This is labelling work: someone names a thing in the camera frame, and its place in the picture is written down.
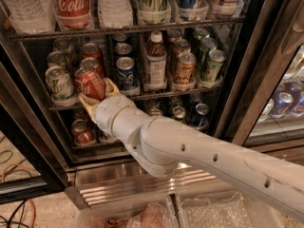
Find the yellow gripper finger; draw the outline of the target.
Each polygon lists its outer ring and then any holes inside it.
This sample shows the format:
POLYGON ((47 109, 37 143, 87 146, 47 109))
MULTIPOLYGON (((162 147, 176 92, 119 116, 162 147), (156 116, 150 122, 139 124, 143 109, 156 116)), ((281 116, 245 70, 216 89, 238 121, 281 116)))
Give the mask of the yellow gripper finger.
POLYGON ((106 97, 111 97, 120 93, 118 87, 109 78, 104 78, 104 85, 106 97))
POLYGON ((95 120, 97 106, 100 102, 96 99, 87 97, 84 93, 79 94, 79 100, 90 118, 95 120))

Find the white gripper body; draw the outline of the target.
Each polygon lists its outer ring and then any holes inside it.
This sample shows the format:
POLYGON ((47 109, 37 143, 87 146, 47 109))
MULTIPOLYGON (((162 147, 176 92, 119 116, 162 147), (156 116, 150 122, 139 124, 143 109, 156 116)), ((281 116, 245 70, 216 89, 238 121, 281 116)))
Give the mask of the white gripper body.
POLYGON ((118 93, 107 97, 97 104, 93 113, 93 122, 103 132, 114 135, 113 124, 116 117, 125 108, 135 107, 135 104, 124 95, 118 93))

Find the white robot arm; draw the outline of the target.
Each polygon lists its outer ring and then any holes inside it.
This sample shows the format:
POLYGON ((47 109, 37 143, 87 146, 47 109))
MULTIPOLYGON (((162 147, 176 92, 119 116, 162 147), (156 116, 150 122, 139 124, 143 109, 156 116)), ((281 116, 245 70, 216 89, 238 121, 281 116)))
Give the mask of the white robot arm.
POLYGON ((139 110, 109 79, 101 101, 79 100, 103 132, 118 138, 150 175, 170 177, 180 163, 201 169, 304 222, 304 166, 208 136, 139 110))

